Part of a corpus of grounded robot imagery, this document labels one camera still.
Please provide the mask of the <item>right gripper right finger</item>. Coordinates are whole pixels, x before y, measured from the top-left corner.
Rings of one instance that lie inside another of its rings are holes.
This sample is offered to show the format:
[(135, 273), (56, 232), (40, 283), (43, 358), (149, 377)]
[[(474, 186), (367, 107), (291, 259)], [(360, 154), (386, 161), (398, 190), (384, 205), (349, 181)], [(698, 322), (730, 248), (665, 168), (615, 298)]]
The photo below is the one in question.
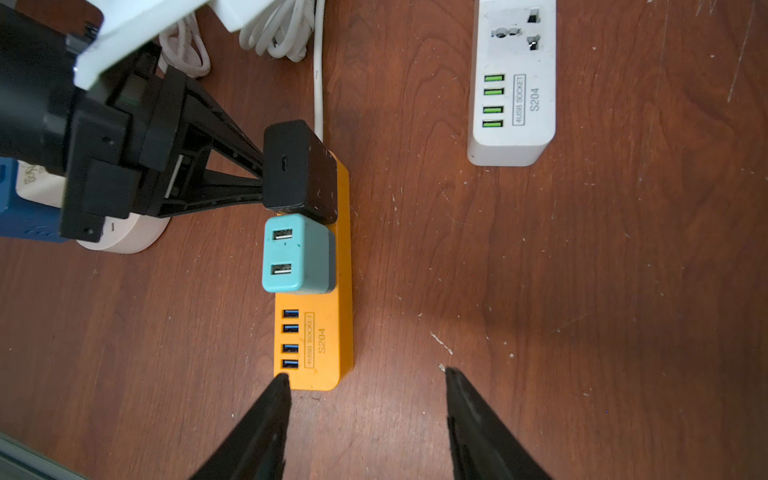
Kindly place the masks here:
[(467, 377), (448, 367), (447, 424), (456, 479), (548, 479)]

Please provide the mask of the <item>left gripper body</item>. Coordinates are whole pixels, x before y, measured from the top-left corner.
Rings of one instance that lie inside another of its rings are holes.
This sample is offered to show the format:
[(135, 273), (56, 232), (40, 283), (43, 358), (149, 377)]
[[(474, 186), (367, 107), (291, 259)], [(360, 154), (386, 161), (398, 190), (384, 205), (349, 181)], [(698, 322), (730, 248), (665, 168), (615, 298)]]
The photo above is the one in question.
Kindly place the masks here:
[(96, 242), (109, 217), (210, 206), (210, 95), (178, 70), (114, 70), (77, 94), (67, 126), (59, 232)]

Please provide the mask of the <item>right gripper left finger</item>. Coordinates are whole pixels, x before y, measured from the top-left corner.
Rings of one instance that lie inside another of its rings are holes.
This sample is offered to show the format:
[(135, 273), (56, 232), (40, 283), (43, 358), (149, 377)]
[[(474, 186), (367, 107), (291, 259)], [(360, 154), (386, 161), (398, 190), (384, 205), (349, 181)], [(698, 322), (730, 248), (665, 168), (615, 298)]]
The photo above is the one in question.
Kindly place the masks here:
[(281, 373), (191, 479), (282, 479), (290, 411), (289, 376)]

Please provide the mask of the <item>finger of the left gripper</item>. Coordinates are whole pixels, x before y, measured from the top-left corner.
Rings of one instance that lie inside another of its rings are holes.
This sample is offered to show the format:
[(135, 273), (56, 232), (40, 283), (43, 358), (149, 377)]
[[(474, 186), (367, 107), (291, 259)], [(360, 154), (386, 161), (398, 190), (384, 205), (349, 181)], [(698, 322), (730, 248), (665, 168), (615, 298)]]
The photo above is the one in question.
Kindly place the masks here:
[(263, 183), (260, 179), (204, 170), (189, 173), (183, 180), (174, 182), (170, 196), (161, 202), (161, 217), (262, 202)]
[(202, 158), (204, 153), (215, 150), (254, 177), (263, 177), (262, 152), (196, 80), (185, 81), (180, 120), (185, 127), (181, 142), (184, 151)]

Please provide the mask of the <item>black charger plug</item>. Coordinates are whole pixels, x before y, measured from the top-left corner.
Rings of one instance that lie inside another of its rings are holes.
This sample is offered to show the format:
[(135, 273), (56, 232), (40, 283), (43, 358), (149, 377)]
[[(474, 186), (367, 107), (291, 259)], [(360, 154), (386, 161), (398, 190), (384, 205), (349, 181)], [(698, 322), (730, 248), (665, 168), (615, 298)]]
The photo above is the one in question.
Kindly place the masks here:
[(277, 123), (265, 130), (265, 208), (333, 224), (338, 217), (337, 174), (336, 159), (305, 121)]

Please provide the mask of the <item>orange power strip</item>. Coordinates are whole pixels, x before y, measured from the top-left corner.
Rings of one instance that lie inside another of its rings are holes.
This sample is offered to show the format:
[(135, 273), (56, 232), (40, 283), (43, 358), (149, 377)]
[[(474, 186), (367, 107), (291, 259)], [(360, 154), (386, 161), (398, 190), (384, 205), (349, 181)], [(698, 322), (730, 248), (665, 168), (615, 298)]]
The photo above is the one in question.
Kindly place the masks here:
[(290, 388), (331, 391), (354, 367), (354, 314), (349, 172), (338, 167), (339, 213), (330, 226), (335, 239), (336, 284), (318, 295), (275, 297), (274, 373)]

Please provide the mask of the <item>white power strip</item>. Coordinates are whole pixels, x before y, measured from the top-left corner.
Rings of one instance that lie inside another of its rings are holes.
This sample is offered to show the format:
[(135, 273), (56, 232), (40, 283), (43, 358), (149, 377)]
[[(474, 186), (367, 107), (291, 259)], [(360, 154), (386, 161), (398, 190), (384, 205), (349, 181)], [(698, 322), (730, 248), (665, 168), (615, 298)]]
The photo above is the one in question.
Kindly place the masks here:
[(556, 133), (557, 2), (475, 3), (468, 160), (534, 164)]

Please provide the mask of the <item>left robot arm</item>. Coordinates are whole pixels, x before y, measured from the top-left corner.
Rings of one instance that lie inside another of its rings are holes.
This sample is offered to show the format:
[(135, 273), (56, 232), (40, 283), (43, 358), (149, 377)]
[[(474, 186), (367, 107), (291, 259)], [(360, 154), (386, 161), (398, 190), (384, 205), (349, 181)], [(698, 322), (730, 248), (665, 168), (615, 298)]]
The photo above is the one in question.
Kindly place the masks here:
[(59, 233), (96, 242), (108, 218), (169, 218), (241, 204), (278, 211), (266, 155), (196, 80), (147, 41), (93, 86), (75, 83), (98, 28), (63, 35), (1, 10), (1, 152), (64, 179)]

